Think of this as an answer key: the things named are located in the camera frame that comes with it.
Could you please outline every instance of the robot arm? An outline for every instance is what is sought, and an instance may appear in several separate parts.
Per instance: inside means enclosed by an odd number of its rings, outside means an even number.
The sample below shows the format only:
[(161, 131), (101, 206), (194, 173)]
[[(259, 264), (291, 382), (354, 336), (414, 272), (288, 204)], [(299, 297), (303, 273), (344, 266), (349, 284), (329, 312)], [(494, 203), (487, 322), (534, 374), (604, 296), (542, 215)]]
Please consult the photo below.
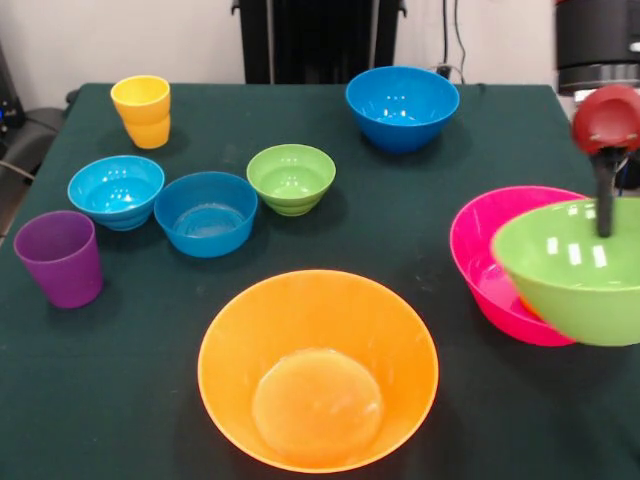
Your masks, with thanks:
[(616, 168), (640, 148), (640, 0), (555, 1), (558, 92), (578, 103), (573, 139), (593, 165), (608, 237)]

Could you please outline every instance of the cup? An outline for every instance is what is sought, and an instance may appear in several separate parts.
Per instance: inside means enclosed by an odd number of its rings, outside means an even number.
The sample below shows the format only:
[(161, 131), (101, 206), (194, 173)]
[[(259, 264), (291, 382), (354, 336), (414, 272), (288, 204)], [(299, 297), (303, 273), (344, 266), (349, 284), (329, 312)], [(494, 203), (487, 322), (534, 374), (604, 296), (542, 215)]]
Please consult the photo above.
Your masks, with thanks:
[(169, 141), (171, 87), (164, 78), (125, 78), (113, 86), (111, 99), (137, 147), (158, 148)]
[(13, 249), (56, 307), (82, 307), (102, 290), (95, 226), (82, 213), (61, 210), (34, 218), (18, 231)]

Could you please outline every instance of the white wall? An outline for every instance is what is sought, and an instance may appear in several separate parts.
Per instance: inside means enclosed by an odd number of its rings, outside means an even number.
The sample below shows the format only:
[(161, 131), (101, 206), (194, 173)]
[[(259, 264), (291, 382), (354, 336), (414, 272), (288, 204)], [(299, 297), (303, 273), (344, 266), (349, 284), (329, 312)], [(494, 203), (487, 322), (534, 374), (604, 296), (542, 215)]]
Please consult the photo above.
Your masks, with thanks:
[(153, 73), (242, 83), (230, 0), (0, 0), (0, 38), (26, 108), (63, 105), (85, 82)]
[[(552, 83), (553, 2), (459, 0), (469, 82)], [(396, 63), (442, 56), (441, 0), (407, 0)], [(453, 24), (453, 0), (449, 0)], [(0, 0), (0, 38), (27, 108), (63, 105), (84, 82), (154, 73), (172, 82), (242, 83), (230, 0)], [(449, 61), (460, 51), (450, 29)]]

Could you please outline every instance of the light blue bowl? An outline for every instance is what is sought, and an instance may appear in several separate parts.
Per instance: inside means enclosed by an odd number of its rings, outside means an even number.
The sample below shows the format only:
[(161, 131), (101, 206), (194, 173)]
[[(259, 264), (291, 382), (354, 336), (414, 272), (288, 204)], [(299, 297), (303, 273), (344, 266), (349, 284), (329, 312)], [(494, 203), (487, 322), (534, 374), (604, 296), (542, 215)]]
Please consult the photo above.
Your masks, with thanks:
[(160, 192), (154, 213), (176, 249), (200, 258), (219, 257), (249, 238), (258, 194), (230, 173), (202, 172), (171, 182)]
[(163, 186), (164, 171), (156, 162), (119, 155), (79, 170), (69, 182), (67, 195), (78, 210), (96, 223), (127, 231), (147, 221)]
[(356, 76), (346, 98), (362, 133), (389, 153), (409, 153), (429, 143), (460, 104), (456, 87), (415, 67), (380, 67)]

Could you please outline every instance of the table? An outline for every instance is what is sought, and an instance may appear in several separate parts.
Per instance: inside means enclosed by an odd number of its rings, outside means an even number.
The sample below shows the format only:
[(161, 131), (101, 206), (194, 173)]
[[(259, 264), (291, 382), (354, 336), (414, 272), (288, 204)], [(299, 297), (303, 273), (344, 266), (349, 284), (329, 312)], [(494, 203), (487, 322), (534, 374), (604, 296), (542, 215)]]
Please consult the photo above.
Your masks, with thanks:
[[(405, 447), (323, 478), (638, 478), (640, 351), (546, 349), (504, 336), (448, 252), (451, 220), (477, 194), (526, 183), (593, 191), (549, 87), (460, 87), (452, 123), (405, 157), (359, 135), (344, 87), (173, 91), (171, 141), (146, 153), (168, 181), (199, 170), (244, 175), (261, 149), (297, 142), (334, 158), (335, 184), (304, 217), (262, 208), (247, 244), (219, 259), (177, 253), (153, 220), (129, 233), (99, 228), (106, 286), (75, 311), (49, 306), (11, 248), (0, 249), (0, 478), (304, 478), (253, 461), (218, 433), (201, 405), (196, 357), (228, 300), (308, 267), (391, 287), (423, 317), (441, 364), (435, 405)], [(33, 216), (71, 208), (66, 185), (81, 166), (126, 153), (139, 152), (109, 86), (83, 87), (9, 241)]]

